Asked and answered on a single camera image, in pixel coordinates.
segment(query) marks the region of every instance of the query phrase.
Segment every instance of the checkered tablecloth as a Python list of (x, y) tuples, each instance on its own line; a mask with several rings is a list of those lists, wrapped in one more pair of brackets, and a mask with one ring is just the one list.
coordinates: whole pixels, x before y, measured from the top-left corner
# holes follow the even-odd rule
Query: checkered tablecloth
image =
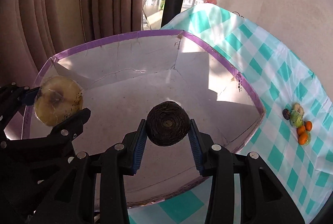
[[(213, 4), (198, 4), (163, 29), (181, 29), (201, 38), (247, 79), (266, 108), (260, 128), (241, 154), (258, 152), (277, 175), (309, 223), (333, 190), (333, 110), (316, 75), (281, 41)], [(300, 103), (313, 123), (311, 142), (300, 146), (282, 117)], [(131, 223), (204, 223), (211, 180), (165, 202), (129, 210)], [(240, 222), (239, 177), (235, 175), (234, 223)]]

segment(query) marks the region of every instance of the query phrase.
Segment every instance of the metal screw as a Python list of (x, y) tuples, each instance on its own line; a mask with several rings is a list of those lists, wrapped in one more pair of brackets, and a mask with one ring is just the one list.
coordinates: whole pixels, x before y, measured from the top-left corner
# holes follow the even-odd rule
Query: metal screw
[(68, 135), (68, 131), (67, 131), (66, 129), (61, 130), (60, 133), (61, 133), (63, 136), (67, 136), (67, 135)]
[(117, 151), (120, 151), (120, 150), (122, 150), (122, 149), (125, 148), (125, 145), (124, 145), (124, 144), (116, 144), (116, 145), (114, 146), (114, 148), (115, 148)]
[(0, 143), (0, 146), (1, 146), (2, 149), (4, 149), (4, 148), (7, 147), (7, 143), (6, 143), (5, 141), (2, 141), (2, 142)]
[(221, 145), (219, 145), (219, 144), (213, 144), (213, 145), (211, 146), (211, 148), (212, 148), (214, 151), (219, 151), (219, 150), (222, 149)]
[(256, 152), (251, 152), (250, 157), (253, 158), (253, 159), (257, 159), (259, 157), (259, 155)]
[(68, 163), (71, 163), (73, 159), (74, 159), (74, 157), (73, 157), (73, 156), (70, 156), (70, 157), (67, 159)]
[(79, 152), (76, 156), (77, 156), (78, 159), (83, 159), (87, 156), (87, 153), (86, 152)]

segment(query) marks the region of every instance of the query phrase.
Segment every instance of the orange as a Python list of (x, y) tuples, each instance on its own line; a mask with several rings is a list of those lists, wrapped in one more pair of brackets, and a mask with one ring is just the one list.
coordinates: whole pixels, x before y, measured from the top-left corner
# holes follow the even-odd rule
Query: orange
[(300, 145), (304, 145), (307, 142), (308, 138), (308, 134), (304, 132), (298, 137), (298, 143)]
[(311, 131), (311, 129), (312, 129), (312, 123), (310, 121), (307, 121), (305, 123), (305, 129), (308, 130), (308, 131)]
[(299, 128), (297, 128), (297, 134), (300, 136), (302, 133), (305, 132), (305, 126), (300, 126)]

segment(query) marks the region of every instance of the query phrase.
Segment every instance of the black pole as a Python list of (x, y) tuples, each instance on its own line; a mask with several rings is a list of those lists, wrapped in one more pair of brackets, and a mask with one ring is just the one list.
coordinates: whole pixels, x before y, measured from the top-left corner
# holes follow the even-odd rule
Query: black pole
[(161, 27), (169, 23), (177, 14), (181, 12), (183, 0), (165, 0)]

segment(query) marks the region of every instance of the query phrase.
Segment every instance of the dark round object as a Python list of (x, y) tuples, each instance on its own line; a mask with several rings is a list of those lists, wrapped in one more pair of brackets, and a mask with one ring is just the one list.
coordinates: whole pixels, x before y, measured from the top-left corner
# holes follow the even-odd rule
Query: dark round object
[(290, 111), (287, 108), (282, 111), (282, 115), (286, 120), (290, 120)]
[(189, 116), (176, 102), (163, 102), (148, 113), (147, 136), (158, 146), (171, 146), (180, 142), (189, 130)]

